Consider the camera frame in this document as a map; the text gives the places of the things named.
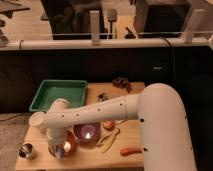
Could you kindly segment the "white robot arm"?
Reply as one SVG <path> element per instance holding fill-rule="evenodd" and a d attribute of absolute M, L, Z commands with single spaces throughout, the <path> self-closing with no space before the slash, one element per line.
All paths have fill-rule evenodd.
<path fill-rule="evenodd" d="M 154 83 L 138 94 L 50 111 L 44 125 L 62 129 L 130 119 L 140 123 L 144 171 L 197 171 L 184 104 L 178 92 L 167 84 Z"/>

